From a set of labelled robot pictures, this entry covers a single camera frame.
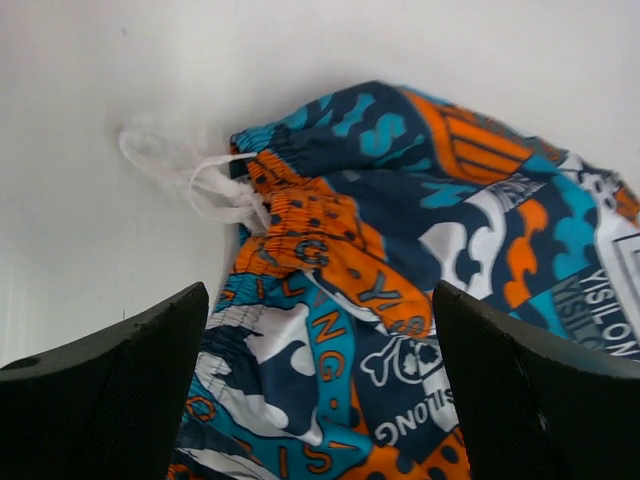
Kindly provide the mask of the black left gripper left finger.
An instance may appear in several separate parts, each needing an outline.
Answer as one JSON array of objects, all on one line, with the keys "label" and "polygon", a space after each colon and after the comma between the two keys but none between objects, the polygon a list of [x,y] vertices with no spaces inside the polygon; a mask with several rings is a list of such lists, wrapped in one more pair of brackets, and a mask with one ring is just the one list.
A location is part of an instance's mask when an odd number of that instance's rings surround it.
[{"label": "black left gripper left finger", "polygon": [[4,479],[163,479],[208,315],[195,283],[1,369]]}]

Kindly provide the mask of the patterned blue orange shorts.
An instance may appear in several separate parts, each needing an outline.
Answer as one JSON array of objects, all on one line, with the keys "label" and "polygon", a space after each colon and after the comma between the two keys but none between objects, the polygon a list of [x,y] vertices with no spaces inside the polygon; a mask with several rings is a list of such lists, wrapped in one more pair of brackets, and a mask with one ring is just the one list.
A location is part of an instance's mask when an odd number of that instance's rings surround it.
[{"label": "patterned blue orange shorts", "polygon": [[440,281],[639,358],[639,202],[613,171],[378,81],[204,156],[144,127],[139,170],[240,247],[207,321],[171,479],[467,479]]}]

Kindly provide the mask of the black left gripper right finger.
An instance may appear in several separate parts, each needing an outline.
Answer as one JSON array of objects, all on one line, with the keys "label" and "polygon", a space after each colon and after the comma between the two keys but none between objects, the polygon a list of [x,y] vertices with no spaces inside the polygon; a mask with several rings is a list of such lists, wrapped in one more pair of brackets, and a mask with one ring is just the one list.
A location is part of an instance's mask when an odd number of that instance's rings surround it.
[{"label": "black left gripper right finger", "polygon": [[473,478],[638,478],[638,362],[562,339],[447,282],[433,308]]}]

